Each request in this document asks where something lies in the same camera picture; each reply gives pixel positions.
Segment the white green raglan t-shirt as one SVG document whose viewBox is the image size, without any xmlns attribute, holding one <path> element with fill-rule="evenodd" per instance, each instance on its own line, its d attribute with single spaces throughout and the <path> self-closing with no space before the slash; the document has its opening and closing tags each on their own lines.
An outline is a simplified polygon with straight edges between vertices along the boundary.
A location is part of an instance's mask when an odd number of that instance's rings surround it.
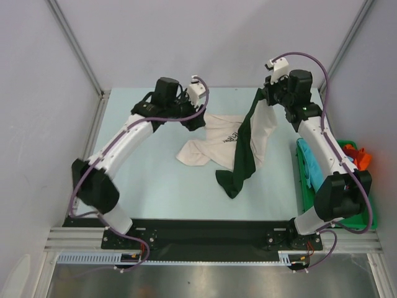
<svg viewBox="0 0 397 298">
<path fill-rule="evenodd" d="M 205 139 L 187 141 L 176 158 L 187 166 L 209 161 L 222 166 L 215 171 L 216 181 L 234 199 L 264 164 L 267 141 L 277 127 L 274 108 L 258 89 L 245 116 L 205 114 L 204 120 Z"/>
</svg>

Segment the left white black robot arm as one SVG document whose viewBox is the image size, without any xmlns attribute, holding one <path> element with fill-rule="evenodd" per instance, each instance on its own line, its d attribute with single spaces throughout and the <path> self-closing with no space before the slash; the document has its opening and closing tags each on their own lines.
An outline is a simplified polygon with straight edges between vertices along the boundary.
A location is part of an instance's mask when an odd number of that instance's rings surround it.
<svg viewBox="0 0 397 298">
<path fill-rule="evenodd" d="M 122 128 L 97 153 L 88 159 L 76 159 L 71 165 L 73 192 L 92 207 L 92 213 L 115 230 L 115 240 L 124 248 L 137 241 L 133 220 L 118 200 L 120 193 L 113 180 L 126 159 L 148 137 L 167 122 L 178 122 L 190 131 L 205 126 L 204 113 L 209 102 L 209 88 L 204 80 L 193 76 L 183 88 L 176 79 L 161 77 L 153 91 L 137 102 Z"/>
</svg>

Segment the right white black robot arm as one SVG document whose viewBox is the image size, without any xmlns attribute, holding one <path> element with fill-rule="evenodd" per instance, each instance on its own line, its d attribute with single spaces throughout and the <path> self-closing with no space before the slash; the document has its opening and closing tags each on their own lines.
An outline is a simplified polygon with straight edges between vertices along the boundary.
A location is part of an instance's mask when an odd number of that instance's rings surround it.
<svg viewBox="0 0 397 298">
<path fill-rule="evenodd" d="M 286 233 L 287 244 L 300 249 L 308 243 L 308 235 L 329 225 L 368 212 L 368 226 L 373 211 L 368 198 L 372 177 L 358 169 L 344 154 L 322 117 L 323 108 L 311 100 L 311 72 L 277 70 L 264 81 L 263 92 L 270 106 L 281 105 L 294 130 L 309 145 L 324 178 L 316 192 L 313 206 L 294 220 L 295 228 Z"/>
</svg>

